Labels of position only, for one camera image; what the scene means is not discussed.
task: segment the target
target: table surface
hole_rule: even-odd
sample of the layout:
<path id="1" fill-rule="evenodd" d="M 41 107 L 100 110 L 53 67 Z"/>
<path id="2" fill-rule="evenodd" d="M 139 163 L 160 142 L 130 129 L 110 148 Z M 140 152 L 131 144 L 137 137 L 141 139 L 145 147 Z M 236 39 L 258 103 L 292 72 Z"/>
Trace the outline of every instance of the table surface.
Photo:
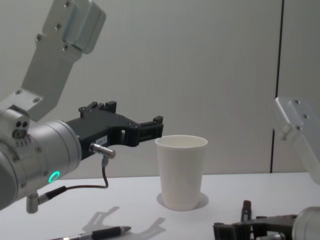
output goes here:
<path id="1" fill-rule="evenodd" d="M 39 193 L 81 184 L 103 180 L 58 180 Z M 128 177 L 110 178 L 108 189 L 67 191 L 36 214 L 26 213 L 22 199 L 0 212 L 1 239 L 48 240 L 131 226 L 119 240 L 213 240 L 215 222 L 239 222 L 243 200 L 252 202 L 252 216 L 298 214 L 320 205 L 320 186 L 307 173 L 204 175 L 200 208 L 187 212 L 159 204 L 160 192 L 159 177 Z"/>

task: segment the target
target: cable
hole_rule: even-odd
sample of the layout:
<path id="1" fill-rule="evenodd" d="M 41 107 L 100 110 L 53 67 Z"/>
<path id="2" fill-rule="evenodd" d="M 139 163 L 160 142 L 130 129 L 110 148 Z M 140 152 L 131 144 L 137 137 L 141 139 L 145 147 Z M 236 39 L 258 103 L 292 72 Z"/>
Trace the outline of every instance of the cable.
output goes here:
<path id="1" fill-rule="evenodd" d="M 43 204 L 43 203 L 53 199 L 54 197 L 64 193 L 67 190 L 84 189 L 84 188 L 87 188 L 87 189 L 107 189 L 109 187 L 109 183 L 108 183 L 108 179 L 106 176 L 106 167 L 105 166 L 102 167 L 102 176 L 103 176 L 105 186 L 103 186 L 103 185 L 75 185 L 75 186 L 69 186 L 69 187 L 61 186 L 59 188 L 56 188 L 52 191 L 48 191 L 45 194 L 41 195 L 39 197 L 39 203 Z"/>

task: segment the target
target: cup rim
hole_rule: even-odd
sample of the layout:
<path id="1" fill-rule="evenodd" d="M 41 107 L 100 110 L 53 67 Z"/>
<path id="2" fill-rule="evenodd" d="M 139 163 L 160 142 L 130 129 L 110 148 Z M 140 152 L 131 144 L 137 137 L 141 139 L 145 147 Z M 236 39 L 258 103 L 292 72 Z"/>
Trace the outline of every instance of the cup rim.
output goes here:
<path id="1" fill-rule="evenodd" d="M 201 145 L 197 145 L 197 146 L 171 146 L 171 145 L 167 145 L 167 144 L 163 144 L 160 143 L 159 140 L 160 139 L 166 139 L 166 138 L 175 138 L 175 137 L 189 137 L 189 138 L 195 138 L 195 139 L 200 139 L 203 141 L 203 144 Z M 196 149 L 196 148 L 202 148 L 204 146 L 206 146 L 208 144 L 208 140 L 200 137 L 200 136 L 193 136 L 193 135 L 183 135 L 183 134 L 176 134 L 176 135 L 167 135 L 167 136 L 163 136 L 163 137 L 158 137 L 155 140 L 155 143 L 158 146 L 162 146 L 162 147 L 166 147 L 166 148 L 171 148 L 171 149 Z"/>

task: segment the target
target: paper cup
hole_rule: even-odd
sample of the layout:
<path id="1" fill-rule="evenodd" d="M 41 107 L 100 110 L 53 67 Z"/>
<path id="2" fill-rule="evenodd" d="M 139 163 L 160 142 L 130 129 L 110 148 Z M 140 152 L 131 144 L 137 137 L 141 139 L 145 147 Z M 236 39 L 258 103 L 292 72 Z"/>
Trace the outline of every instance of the paper cup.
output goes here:
<path id="1" fill-rule="evenodd" d="M 194 209 L 200 200 L 208 141 L 198 136 L 170 135 L 155 143 L 164 205 L 175 211 Z"/>

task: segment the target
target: green led ring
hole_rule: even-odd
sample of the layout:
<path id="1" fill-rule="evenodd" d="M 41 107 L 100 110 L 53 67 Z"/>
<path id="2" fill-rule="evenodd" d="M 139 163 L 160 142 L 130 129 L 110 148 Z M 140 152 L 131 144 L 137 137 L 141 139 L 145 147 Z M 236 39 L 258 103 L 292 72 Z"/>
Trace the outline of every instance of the green led ring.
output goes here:
<path id="1" fill-rule="evenodd" d="M 60 172 L 59 171 L 55 171 L 54 173 L 51 174 L 51 176 L 49 177 L 49 183 L 53 183 L 55 180 L 58 179 L 58 177 L 60 176 Z"/>

